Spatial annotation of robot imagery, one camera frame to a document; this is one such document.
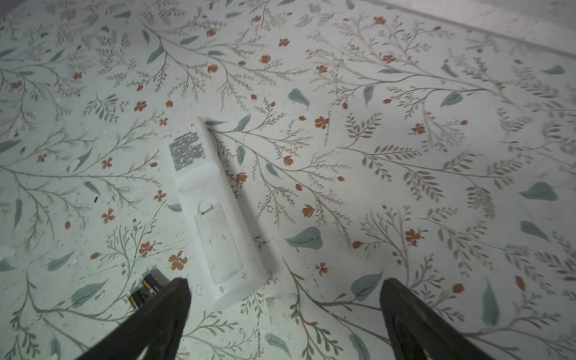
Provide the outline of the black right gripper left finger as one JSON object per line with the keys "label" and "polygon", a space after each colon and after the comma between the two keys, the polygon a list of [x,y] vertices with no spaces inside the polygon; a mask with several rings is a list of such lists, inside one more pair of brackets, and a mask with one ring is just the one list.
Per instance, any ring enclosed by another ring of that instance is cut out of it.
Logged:
{"label": "black right gripper left finger", "polygon": [[175,359],[191,307],[188,281],[177,277],[81,359]]}

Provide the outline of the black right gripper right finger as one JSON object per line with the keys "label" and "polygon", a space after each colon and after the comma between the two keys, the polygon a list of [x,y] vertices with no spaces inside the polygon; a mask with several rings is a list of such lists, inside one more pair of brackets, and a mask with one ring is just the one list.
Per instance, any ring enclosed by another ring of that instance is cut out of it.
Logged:
{"label": "black right gripper right finger", "polygon": [[492,360],[399,280],[384,280],[379,303],[396,359]]}

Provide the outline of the black gold battery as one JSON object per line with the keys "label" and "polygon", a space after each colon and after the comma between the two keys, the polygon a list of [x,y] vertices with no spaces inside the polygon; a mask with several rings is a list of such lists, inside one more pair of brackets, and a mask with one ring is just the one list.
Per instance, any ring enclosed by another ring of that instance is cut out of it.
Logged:
{"label": "black gold battery", "polygon": [[141,308],[151,298],[150,292],[145,288],[138,288],[128,296],[128,301],[134,309]]}
{"label": "black gold battery", "polygon": [[153,296],[162,291],[169,283],[170,280],[157,269],[146,273],[142,278],[142,285]]}

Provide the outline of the white remote control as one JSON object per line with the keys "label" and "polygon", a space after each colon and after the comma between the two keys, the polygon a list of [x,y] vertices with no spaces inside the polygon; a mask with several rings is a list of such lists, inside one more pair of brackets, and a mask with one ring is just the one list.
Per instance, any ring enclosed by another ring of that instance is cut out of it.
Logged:
{"label": "white remote control", "polygon": [[168,134],[167,162],[214,311],[261,288],[267,273],[206,123]]}

